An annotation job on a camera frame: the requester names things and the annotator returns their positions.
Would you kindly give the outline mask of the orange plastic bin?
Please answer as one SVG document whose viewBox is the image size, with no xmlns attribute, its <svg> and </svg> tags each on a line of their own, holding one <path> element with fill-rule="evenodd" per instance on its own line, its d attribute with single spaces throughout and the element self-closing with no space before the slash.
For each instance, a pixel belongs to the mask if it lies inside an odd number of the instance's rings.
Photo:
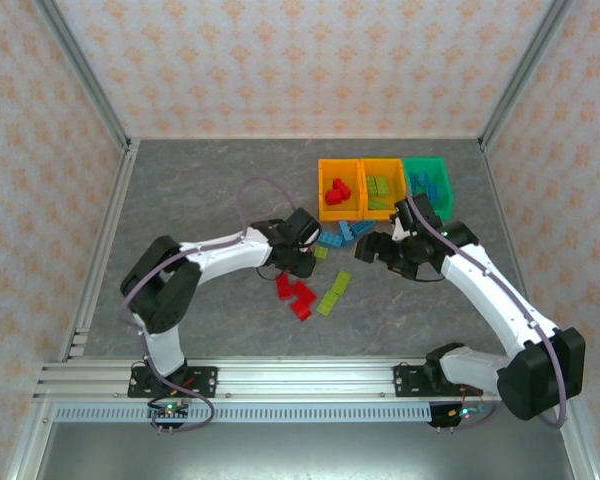
<svg viewBox="0 0 600 480">
<path fill-rule="evenodd" d="M 387 221 L 394 213 L 394 204 L 403 200 L 408 193 L 406 178 L 401 158 L 362 158 L 362 208 L 363 218 L 370 221 Z M 390 195 L 387 197 L 371 197 L 367 193 L 366 177 L 384 176 L 388 179 Z M 369 210 L 368 200 L 375 198 L 389 205 L 387 210 Z"/>
<path fill-rule="evenodd" d="M 340 179 L 351 191 L 347 200 L 329 205 L 327 193 L 333 189 L 333 182 Z M 363 219 L 363 203 L 366 200 L 366 187 L 363 183 L 361 161 L 356 158 L 322 158 L 318 161 L 319 219 L 322 222 Z"/>
</svg>

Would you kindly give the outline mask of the green plastic bin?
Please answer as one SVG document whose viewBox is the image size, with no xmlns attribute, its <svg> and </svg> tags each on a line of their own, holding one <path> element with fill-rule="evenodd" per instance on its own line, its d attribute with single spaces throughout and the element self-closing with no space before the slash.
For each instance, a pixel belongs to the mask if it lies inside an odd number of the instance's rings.
<svg viewBox="0 0 600 480">
<path fill-rule="evenodd" d="M 413 187 L 411 186 L 409 176 L 414 173 L 426 172 L 428 174 L 429 183 L 435 183 L 438 186 L 439 201 L 437 203 L 429 201 L 435 213 L 443 221 L 449 221 L 452 216 L 454 194 L 445 161 L 442 158 L 407 157 L 402 159 L 402 164 L 410 193 Z"/>
</svg>

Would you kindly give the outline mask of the controller board with LED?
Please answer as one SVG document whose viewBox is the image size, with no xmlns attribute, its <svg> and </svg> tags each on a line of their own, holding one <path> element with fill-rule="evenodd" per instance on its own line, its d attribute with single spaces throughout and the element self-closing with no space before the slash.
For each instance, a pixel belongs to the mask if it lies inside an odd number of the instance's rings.
<svg viewBox="0 0 600 480">
<path fill-rule="evenodd" d="M 188 417 L 188 405 L 182 401 L 152 399 L 147 407 L 150 417 L 155 419 L 180 420 Z"/>
<path fill-rule="evenodd" d="M 484 404 L 474 406 L 460 406 L 452 408 L 447 412 L 449 418 L 470 418 L 473 415 L 482 413 L 486 406 Z"/>
</svg>

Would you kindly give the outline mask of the grey metal shelf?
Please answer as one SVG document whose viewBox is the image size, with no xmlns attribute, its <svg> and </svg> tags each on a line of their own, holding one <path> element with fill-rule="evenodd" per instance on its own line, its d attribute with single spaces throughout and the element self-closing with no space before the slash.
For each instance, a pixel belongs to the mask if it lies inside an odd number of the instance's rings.
<svg viewBox="0 0 600 480">
<path fill-rule="evenodd" d="M 561 435 L 500 414 L 467 431 L 419 423 L 53 427 L 37 480 L 574 480 Z"/>
</svg>

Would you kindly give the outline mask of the aluminium side rail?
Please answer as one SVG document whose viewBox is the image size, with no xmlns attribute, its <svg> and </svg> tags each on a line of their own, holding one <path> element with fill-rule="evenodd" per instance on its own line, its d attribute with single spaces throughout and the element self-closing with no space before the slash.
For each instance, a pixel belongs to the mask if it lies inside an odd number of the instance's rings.
<svg viewBox="0 0 600 480">
<path fill-rule="evenodd" d="M 527 290 L 526 284 L 525 284 L 525 276 L 521 270 L 521 266 L 520 266 L 520 263 L 519 263 L 519 260 L 517 257 L 517 252 L 515 249 L 515 245 L 513 242 L 513 237 L 511 235 L 511 230 L 509 228 L 509 224 L 508 224 L 508 221 L 507 221 L 507 218 L 505 215 L 504 203 L 501 199 L 501 196 L 500 196 L 500 193 L 499 193 L 499 190 L 497 187 L 495 170 L 489 162 L 486 151 L 481 152 L 481 158 L 482 158 L 482 162 L 484 165 L 484 169 L 488 176 L 488 180 L 489 180 L 491 190 L 492 190 L 492 193 L 494 196 L 494 200 L 496 203 L 496 208 L 498 210 L 499 219 L 502 224 L 503 231 L 504 231 L 507 248 L 508 248 L 508 251 L 509 251 L 509 254 L 511 257 L 511 261 L 513 263 L 513 268 L 514 268 L 515 277 L 516 277 L 516 285 L 518 287 L 518 291 L 520 292 L 520 294 L 522 295 L 522 297 L 525 300 L 529 300 L 528 290 Z"/>
<path fill-rule="evenodd" d="M 84 350 L 83 345 L 86 342 L 93 321 L 139 145 L 140 140 L 133 138 L 131 143 L 123 150 L 120 157 L 99 224 L 96 243 L 94 244 L 88 268 L 86 269 L 79 300 L 69 321 L 63 346 L 58 356 L 60 362 L 66 362 L 71 358 L 75 347 L 78 347 L 78 351 Z"/>
</svg>

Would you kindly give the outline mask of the wide aluminium base rail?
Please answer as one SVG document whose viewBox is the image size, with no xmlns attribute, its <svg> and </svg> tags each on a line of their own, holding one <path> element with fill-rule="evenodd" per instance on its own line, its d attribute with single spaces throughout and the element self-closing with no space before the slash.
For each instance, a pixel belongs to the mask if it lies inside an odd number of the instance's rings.
<svg viewBox="0 0 600 480">
<path fill-rule="evenodd" d="M 388 402 L 395 398 L 393 368 L 421 365 L 422 358 L 208 357 L 193 366 L 218 369 L 214 402 Z M 126 401 L 132 361 L 76 357 L 43 365 L 36 401 Z"/>
</svg>

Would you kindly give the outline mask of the aluminium frame post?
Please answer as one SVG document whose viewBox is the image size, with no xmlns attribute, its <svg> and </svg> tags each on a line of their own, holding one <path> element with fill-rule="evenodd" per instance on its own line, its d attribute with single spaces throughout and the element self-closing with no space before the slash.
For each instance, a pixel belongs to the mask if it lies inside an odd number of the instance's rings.
<svg viewBox="0 0 600 480">
<path fill-rule="evenodd" d="M 127 150 L 131 142 L 130 137 L 127 135 L 59 4 L 56 0 L 33 0 L 33 2 L 93 102 L 108 133 L 122 151 Z"/>
<path fill-rule="evenodd" d="M 551 0 L 549 8 L 533 34 L 502 95 L 477 138 L 480 150 L 486 153 L 494 143 L 520 95 L 530 81 L 546 50 L 560 30 L 575 0 Z"/>
</svg>

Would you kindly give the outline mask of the aluminium lower frame rail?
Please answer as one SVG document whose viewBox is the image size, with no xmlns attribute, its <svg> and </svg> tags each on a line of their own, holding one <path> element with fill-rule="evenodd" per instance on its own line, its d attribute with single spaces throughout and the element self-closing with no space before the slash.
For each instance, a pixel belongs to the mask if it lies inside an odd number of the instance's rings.
<svg viewBox="0 0 600 480">
<path fill-rule="evenodd" d="M 599 468 L 586 442 L 584 430 L 573 413 L 566 416 L 560 429 L 574 480 L 600 480 Z"/>
<path fill-rule="evenodd" d="M 16 444 L 6 480 L 37 480 L 56 411 L 55 402 L 33 403 Z"/>
</svg>

